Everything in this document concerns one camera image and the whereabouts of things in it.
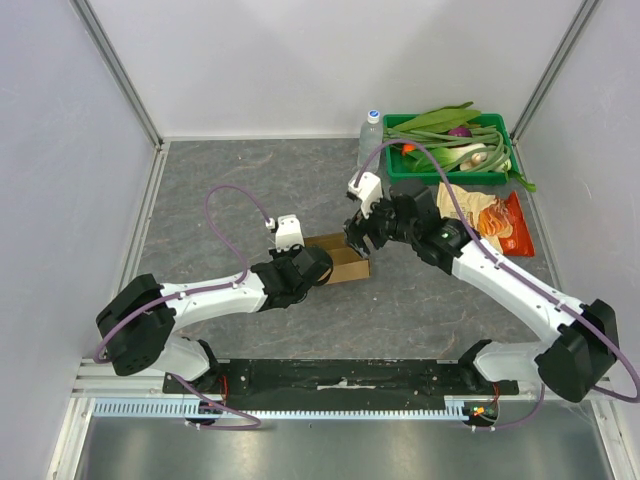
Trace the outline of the brown cardboard paper box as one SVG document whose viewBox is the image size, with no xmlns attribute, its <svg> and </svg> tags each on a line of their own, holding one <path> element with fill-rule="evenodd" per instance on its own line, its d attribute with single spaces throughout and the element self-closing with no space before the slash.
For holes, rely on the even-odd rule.
<svg viewBox="0 0 640 480">
<path fill-rule="evenodd" d="M 306 246 L 318 246 L 324 249 L 333 261 L 333 272 L 326 285 L 365 280 L 371 276 L 368 259 L 361 258 L 345 242 L 343 233 L 333 233 L 304 238 Z"/>
</svg>

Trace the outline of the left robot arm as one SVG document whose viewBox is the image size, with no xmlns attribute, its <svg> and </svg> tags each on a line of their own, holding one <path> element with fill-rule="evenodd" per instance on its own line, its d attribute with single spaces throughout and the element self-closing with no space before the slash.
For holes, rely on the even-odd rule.
<svg viewBox="0 0 640 480">
<path fill-rule="evenodd" d="M 182 336 L 189 325 L 231 314 L 286 309 L 325 284 L 330 255 L 317 246 L 296 247 L 236 276 L 195 283 L 134 278 L 97 315 L 102 337 L 94 362 L 111 364 L 120 377 L 146 370 L 176 374 L 198 393 L 219 382 L 219 367 L 204 340 Z"/>
</svg>

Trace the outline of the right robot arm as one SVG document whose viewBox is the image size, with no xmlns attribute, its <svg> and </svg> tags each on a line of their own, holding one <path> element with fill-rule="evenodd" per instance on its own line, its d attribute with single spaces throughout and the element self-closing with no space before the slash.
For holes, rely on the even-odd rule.
<svg viewBox="0 0 640 480">
<path fill-rule="evenodd" d="M 429 188 L 404 180 L 390 190 L 366 172 L 348 184 L 358 201 L 346 221 L 347 244 L 361 257 L 395 241 L 409 245 L 425 263 L 464 281 L 502 305 L 537 337 L 528 343 L 481 340 L 460 359 L 458 381 L 467 392 L 492 383 L 543 383 L 559 397 L 581 402 L 617 360 L 613 308 L 565 295 L 505 258 L 487 241 L 473 239 L 462 221 L 441 217 Z"/>
</svg>

